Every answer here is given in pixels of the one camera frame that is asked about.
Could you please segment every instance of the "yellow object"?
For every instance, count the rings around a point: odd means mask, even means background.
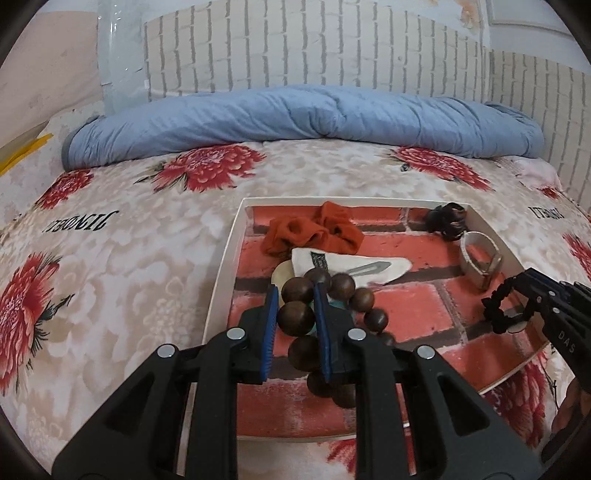
[[[38,150],[43,145],[45,145],[47,141],[52,137],[53,134],[47,134],[43,135],[42,137],[36,138],[35,140],[32,140],[28,144],[19,148],[10,157],[6,158],[5,160],[0,160],[0,177],[4,175],[8,170],[10,170],[14,165],[16,165],[18,162],[20,162],[23,158],[25,158],[28,154],[33,153],[35,150]]]

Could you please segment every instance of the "brown bead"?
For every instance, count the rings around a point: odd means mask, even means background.
[[[313,371],[306,379],[306,385],[312,395],[320,398],[330,398],[332,396],[332,387],[324,381],[324,376],[320,370]]]
[[[358,288],[349,300],[349,307],[356,312],[368,312],[374,308],[374,292],[368,288]]]
[[[371,309],[363,316],[365,326],[375,333],[380,333],[388,326],[388,314],[382,309]]]
[[[296,338],[287,350],[291,366],[302,372],[313,372],[320,368],[320,344],[316,337],[306,335]]]
[[[300,337],[314,326],[314,310],[302,301],[288,301],[277,312],[277,325],[286,335]]]
[[[330,274],[324,268],[314,267],[304,273],[304,278],[312,283],[324,283],[326,290],[330,290]]]
[[[355,408],[355,385],[333,387],[332,399],[340,408]]]
[[[376,335],[386,346],[395,346],[396,345],[396,337],[389,332],[381,332]]]
[[[333,275],[329,295],[335,300],[348,301],[355,293],[355,280],[346,273]]]
[[[314,298],[314,285],[304,277],[293,277],[285,282],[281,289],[283,301],[303,301],[310,303]]]

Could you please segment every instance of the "brick pattern wall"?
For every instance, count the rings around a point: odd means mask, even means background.
[[[151,98],[311,83],[485,101],[476,40],[368,0],[216,0],[144,26]]]
[[[544,131],[543,158],[591,210],[591,77],[550,60],[493,50],[491,99],[531,115]]]

